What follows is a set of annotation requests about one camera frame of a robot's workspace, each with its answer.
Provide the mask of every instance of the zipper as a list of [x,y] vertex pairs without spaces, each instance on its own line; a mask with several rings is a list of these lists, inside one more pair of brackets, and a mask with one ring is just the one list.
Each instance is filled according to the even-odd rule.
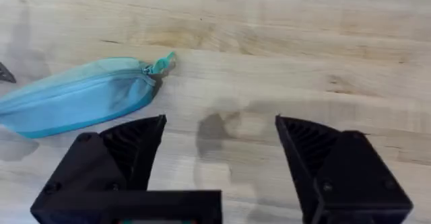
[[[1,109],[1,111],[5,112],[5,111],[7,111],[8,108],[22,107],[22,106],[25,106],[25,105],[27,105],[27,106],[30,105],[31,106],[32,104],[39,103],[40,100],[38,100],[36,102],[29,102],[29,101],[32,101],[31,97],[34,97],[35,95],[38,95],[38,94],[44,94],[46,91],[54,91],[54,93],[53,93],[52,96],[50,96],[48,98],[44,98],[42,100],[49,100],[49,99],[55,98],[55,97],[57,97],[57,96],[60,95],[60,94],[57,93],[58,91],[64,92],[64,89],[67,89],[68,87],[72,87],[73,88],[73,86],[76,86],[76,88],[73,89],[73,91],[81,90],[81,89],[83,89],[85,87],[90,87],[91,86],[91,81],[98,80],[98,79],[103,79],[105,77],[117,76],[117,75],[127,75],[127,74],[134,75],[134,76],[147,76],[148,75],[148,69],[149,69],[149,67],[139,68],[139,69],[123,69],[123,70],[118,70],[118,71],[111,72],[111,73],[105,73],[105,74],[101,74],[101,75],[94,75],[94,76],[91,76],[91,77],[88,77],[88,78],[85,78],[85,79],[80,79],[80,80],[77,80],[77,81],[72,81],[72,82],[69,82],[69,83],[65,83],[63,85],[57,85],[57,86],[54,86],[54,87],[50,87],[48,89],[43,89],[41,91],[28,93],[26,95],[20,96],[20,98],[29,98],[30,97],[30,99],[25,99],[25,102],[23,102],[23,100],[18,100],[18,102],[14,103],[14,104],[11,104],[11,106],[3,107]],[[142,79],[145,80],[147,83],[149,83],[148,81],[150,81],[151,82],[150,84],[152,84],[152,85],[154,84],[154,80],[151,79],[151,78],[149,78],[149,77],[142,77]],[[85,81],[89,81],[88,82],[89,85],[79,85],[80,83],[83,83]]]

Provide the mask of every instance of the wood grain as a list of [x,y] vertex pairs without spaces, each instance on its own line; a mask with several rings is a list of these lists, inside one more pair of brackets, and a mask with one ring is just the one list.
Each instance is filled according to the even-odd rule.
[[0,0],[0,94],[103,57],[176,68],[150,106],[43,139],[0,129],[0,223],[36,195],[74,138],[136,118],[168,124],[150,189],[223,190],[225,223],[301,223],[274,116],[357,129],[431,214],[431,0]]

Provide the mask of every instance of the fabric pouch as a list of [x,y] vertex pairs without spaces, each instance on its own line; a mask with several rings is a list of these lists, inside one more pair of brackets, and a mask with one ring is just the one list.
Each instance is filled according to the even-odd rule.
[[46,137],[112,120],[148,105],[173,57],[149,65],[107,58],[35,81],[0,99],[0,123],[28,138]]

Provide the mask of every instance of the screw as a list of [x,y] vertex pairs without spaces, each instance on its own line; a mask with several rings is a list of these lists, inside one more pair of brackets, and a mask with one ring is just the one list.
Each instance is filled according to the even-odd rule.
[[332,191],[332,190],[333,190],[333,186],[332,186],[332,184],[331,184],[331,183],[329,183],[328,181],[325,181],[325,182],[323,182],[322,189],[323,189],[323,191],[325,191],[325,192],[330,192],[330,191]]
[[80,142],[86,142],[88,140],[90,140],[92,138],[92,136],[88,133],[82,133],[78,136],[77,140]]
[[54,194],[55,192],[59,191],[61,189],[61,184],[58,182],[52,182],[46,184],[46,186],[43,188],[43,192],[45,194]]
[[391,180],[391,179],[385,180],[385,188],[386,189],[394,190],[396,187],[397,187],[397,185],[393,180]]
[[120,188],[121,188],[120,184],[113,182],[113,183],[107,184],[105,189],[119,191]]

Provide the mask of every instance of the black object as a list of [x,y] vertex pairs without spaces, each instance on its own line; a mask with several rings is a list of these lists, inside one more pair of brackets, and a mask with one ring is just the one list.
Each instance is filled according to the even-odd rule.
[[219,190],[147,191],[165,115],[82,133],[31,207],[41,224],[222,223]]
[[276,116],[305,224],[398,224],[413,205],[363,133]]
[[13,76],[13,74],[1,62],[0,62],[0,80],[16,83],[16,79]]

